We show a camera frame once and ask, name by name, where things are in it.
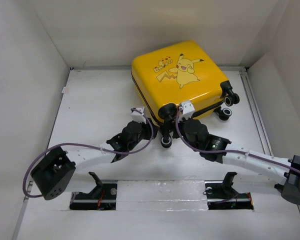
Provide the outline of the yellow hard-shell suitcase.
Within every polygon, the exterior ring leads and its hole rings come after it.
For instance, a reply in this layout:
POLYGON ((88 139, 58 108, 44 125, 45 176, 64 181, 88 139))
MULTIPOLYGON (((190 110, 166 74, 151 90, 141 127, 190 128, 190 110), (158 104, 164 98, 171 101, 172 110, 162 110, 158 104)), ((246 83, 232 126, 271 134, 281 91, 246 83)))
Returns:
POLYGON ((227 76, 193 40, 182 41, 136 57, 131 64, 134 85, 159 127, 161 145, 177 138, 177 107, 190 103, 195 119, 216 113, 226 121, 240 102, 227 76))

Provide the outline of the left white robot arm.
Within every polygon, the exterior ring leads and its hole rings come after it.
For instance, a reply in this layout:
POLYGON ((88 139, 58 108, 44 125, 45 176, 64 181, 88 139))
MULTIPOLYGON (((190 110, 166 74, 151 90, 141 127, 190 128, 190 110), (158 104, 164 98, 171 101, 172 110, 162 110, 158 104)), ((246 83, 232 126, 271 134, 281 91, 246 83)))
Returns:
POLYGON ((77 150, 66 151, 65 143, 57 144, 42 153, 32 163, 27 174, 32 177, 40 191, 40 197, 46 201, 60 196, 63 192, 74 192, 76 189, 72 182, 74 174, 92 171, 99 164, 118 162, 129 155, 144 150, 135 147, 143 140, 148 146, 156 138, 159 128, 151 119, 146 122, 131 121, 111 139, 100 146, 81 143, 72 143, 77 150))

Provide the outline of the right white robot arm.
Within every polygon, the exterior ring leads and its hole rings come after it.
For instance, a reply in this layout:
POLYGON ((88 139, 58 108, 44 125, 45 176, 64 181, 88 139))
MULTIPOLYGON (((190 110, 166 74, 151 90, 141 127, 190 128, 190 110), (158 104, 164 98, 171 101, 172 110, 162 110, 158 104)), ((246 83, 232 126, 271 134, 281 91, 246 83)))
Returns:
POLYGON ((210 134, 206 125, 193 118, 177 118, 175 130, 183 143, 207 161, 232 165, 274 181, 281 197, 300 206, 300 156, 275 157, 235 145, 210 134))

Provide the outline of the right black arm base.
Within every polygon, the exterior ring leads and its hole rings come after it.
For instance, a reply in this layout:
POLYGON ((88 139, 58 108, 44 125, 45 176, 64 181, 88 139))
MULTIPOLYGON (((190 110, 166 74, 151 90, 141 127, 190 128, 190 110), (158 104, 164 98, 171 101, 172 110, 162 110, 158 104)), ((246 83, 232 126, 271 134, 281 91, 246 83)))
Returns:
POLYGON ((254 210, 250 192, 239 193, 233 188, 236 172, 228 172, 223 180, 208 180, 202 192, 208 210, 254 210))

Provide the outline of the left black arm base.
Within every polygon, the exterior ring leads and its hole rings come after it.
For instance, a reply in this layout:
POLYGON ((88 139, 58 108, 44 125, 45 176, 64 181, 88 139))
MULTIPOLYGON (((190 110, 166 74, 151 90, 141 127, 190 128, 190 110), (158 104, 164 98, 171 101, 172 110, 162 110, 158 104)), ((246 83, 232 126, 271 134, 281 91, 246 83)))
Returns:
POLYGON ((74 211, 115 211, 117 203, 118 181, 102 181, 94 172, 88 173, 95 182, 89 193, 73 192, 69 209, 74 211))

